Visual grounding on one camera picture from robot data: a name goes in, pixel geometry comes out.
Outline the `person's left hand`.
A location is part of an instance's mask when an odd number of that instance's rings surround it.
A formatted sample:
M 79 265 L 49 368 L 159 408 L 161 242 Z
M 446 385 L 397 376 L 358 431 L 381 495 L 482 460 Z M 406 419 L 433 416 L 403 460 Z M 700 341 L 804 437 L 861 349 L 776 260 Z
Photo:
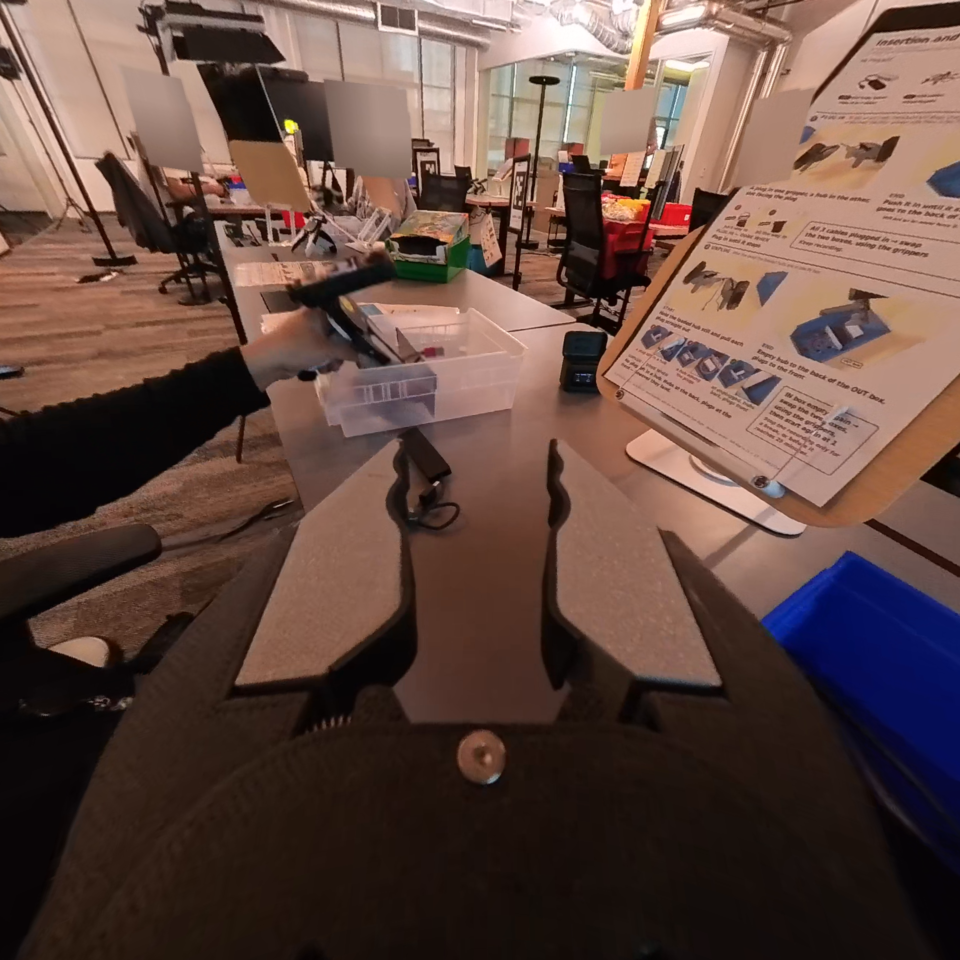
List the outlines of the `person's left hand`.
M 263 392 L 282 380 L 311 370 L 336 370 L 358 357 L 327 314 L 309 307 L 281 314 L 268 332 L 242 345 L 241 354 L 255 386 Z

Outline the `black monitor screen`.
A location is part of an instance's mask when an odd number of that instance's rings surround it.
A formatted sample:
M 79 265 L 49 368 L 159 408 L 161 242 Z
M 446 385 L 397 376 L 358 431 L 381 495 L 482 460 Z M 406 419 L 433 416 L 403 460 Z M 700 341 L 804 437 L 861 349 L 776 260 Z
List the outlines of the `black monitor screen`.
M 281 142 L 286 121 L 301 134 L 304 158 L 333 162 L 325 87 L 304 71 L 201 63 L 198 74 L 227 141 Z

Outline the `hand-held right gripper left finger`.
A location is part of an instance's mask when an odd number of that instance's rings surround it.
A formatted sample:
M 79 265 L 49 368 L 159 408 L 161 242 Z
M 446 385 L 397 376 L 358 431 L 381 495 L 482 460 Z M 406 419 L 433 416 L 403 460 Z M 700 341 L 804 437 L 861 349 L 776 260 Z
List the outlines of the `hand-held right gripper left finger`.
M 390 440 L 299 522 L 235 679 L 332 681 L 412 611 L 409 470 Z

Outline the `green cardboard box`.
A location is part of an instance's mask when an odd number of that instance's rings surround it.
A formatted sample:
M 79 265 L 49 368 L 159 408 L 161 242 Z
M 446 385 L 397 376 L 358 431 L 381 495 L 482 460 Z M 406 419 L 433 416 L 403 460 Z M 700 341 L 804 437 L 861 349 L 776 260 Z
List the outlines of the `green cardboard box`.
M 467 267 L 472 247 L 466 212 L 414 210 L 384 240 L 396 276 L 447 283 Z

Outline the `white stand base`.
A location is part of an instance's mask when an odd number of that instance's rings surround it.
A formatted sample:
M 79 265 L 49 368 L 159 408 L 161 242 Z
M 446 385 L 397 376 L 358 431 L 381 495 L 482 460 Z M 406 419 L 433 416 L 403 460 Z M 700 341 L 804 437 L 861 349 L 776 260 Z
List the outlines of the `white stand base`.
M 647 430 L 631 440 L 625 453 L 630 461 L 771 534 L 798 537 L 807 530 L 805 524 L 776 510 L 656 431 Z

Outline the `person's left forearm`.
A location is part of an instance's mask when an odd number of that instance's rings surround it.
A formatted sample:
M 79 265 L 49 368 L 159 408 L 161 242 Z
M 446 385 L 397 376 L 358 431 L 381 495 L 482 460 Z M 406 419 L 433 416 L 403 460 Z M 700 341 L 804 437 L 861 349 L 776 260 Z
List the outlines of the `person's left forearm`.
M 93 515 L 268 407 L 239 347 L 1 423 L 1 536 Z

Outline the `tan tilted board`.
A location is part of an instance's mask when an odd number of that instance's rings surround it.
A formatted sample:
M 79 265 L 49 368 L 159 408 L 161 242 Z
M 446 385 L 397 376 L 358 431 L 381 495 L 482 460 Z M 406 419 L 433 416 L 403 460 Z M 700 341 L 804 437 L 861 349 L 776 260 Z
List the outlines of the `tan tilted board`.
M 294 156 L 282 142 L 228 140 L 227 146 L 254 204 L 301 214 L 313 210 Z

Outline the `black light stand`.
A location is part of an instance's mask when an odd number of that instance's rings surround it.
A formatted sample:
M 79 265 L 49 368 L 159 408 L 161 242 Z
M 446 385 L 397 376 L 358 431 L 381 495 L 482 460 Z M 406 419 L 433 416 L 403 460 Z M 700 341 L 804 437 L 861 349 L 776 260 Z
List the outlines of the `black light stand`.
M 33 99 L 43 115 L 49 136 L 53 138 L 56 144 L 58 154 L 62 158 L 61 165 L 69 172 L 69 176 L 75 185 L 74 188 L 69 188 L 65 184 L 62 185 L 65 204 L 64 214 L 70 211 L 77 213 L 80 227 L 87 232 L 90 231 L 91 228 L 94 228 L 99 235 L 104 253 L 92 258 L 94 266 L 100 271 L 122 272 L 127 268 L 137 265 L 138 260 L 134 255 L 121 255 L 114 248 L 114 244 L 107 232 L 100 213 L 90 196 L 84 177 L 67 144 L 62 125 L 55 114 L 53 103 L 48 96 L 15 20 L 7 10 L 8 6 L 8 3 L 2 2 L 1 22 L 5 36 L 9 40 L 12 54 L 15 55 L 18 61 L 19 69 L 26 78 Z

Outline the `clear acrylic stand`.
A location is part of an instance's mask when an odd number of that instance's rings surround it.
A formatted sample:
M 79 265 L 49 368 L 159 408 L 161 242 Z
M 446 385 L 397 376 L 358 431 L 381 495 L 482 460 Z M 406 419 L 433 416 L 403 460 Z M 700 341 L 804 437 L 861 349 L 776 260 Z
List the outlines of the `clear acrylic stand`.
M 336 218 L 336 225 L 345 243 L 359 251 L 382 246 L 396 227 L 397 219 L 392 210 L 375 207 L 364 217 L 342 215 Z

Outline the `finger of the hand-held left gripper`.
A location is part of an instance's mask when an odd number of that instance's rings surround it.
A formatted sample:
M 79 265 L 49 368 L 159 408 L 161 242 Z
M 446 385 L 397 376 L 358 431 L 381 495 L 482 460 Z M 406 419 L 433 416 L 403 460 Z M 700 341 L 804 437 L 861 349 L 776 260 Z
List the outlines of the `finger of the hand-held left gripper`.
M 393 322 L 373 322 L 370 326 L 370 344 L 376 366 L 410 365 L 425 362 L 425 355 L 409 340 L 402 327 Z

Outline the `blue plastic bin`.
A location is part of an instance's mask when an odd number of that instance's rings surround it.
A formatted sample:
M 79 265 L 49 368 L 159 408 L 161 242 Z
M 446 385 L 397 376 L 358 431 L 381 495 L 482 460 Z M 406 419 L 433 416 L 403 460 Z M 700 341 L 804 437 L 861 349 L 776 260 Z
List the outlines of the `blue plastic bin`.
M 959 616 L 852 552 L 763 619 L 882 802 L 959 869 Z

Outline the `clear plastic bin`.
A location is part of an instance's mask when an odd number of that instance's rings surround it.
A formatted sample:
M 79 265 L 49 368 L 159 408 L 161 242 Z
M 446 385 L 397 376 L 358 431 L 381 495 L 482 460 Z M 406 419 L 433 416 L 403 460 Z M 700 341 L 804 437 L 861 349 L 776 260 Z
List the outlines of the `clear plastic bin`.
M 512 408 L 525 346 L 474 308 L 360 304 L 371 323 L 394 323 L 423 353 L 438 378 L 436 417 L 413 423 L 417 412 L 391 423 L 373 402 L 369 371 L 383 366 L 344 363 L 314 383 L 329 426 L 347 438 L 404 430 Z

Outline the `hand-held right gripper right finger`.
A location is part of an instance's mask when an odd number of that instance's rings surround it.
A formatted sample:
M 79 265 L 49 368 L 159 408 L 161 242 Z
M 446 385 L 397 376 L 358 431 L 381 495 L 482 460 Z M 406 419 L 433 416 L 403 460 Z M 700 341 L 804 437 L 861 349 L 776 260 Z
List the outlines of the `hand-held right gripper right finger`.
M 577 681 L 719 690 L 722 680 L 656 523 L 572 446 L 546 467 L 541 657 Z

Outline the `office chair with dark jacket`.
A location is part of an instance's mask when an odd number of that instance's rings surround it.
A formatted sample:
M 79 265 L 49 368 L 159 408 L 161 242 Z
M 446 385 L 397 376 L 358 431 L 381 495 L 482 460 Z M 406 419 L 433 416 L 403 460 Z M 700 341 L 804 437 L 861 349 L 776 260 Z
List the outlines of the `office chair with dark jacket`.
M 159 282 L 158 292 L 165 295 L 171 283 L 183 283 L 187 294 L 180 299 L 180 304 L 209 304 L 208 275 L 215 275 L 218 270 L 205 258 L 210 252 L 210 235 L 204 219 L 189 213 L 182 217 L 176 214 L 174 221 L 169 221 L 128 167 L 110 151 L 97 160 L 95 166 L 110 188 L 120 226 L 136 246 L 177 259 L 178 270 Z

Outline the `black overhead light panel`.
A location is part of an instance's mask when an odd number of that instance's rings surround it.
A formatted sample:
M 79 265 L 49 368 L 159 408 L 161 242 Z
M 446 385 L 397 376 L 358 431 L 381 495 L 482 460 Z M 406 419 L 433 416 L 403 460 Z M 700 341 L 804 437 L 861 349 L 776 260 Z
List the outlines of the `black overhead light panel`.
M 259 14 L 175 1 L 141 2 L 138 12 L 138 31 L 149 40 L 164 74 L 174 62 L 276 66 L 285 61 Z

